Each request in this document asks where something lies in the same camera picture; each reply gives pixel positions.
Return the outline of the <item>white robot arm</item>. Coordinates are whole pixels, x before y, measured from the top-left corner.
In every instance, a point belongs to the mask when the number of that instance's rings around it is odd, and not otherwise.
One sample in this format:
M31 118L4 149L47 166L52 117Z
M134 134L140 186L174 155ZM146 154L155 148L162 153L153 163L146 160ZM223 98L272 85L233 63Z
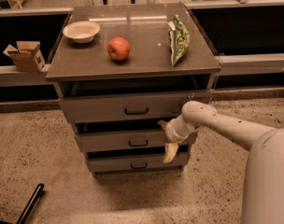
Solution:
M181 114L160 120L165 136L165 163L171 162L178 144L202 127L248 151L241 224L284 224L284 128L224 116L211 105L187 102Z

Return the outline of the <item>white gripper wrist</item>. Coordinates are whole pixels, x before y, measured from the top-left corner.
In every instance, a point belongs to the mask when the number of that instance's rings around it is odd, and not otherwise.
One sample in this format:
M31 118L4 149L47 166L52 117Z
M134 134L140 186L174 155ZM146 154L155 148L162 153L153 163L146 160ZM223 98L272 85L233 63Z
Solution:
M191 133L196 133L200 129L194 122L185 120L182 115L168 122L159 120L157 124L164 130L166 139L171 142L164 146L164 163L170 163L176 157L179 143L182 143Z

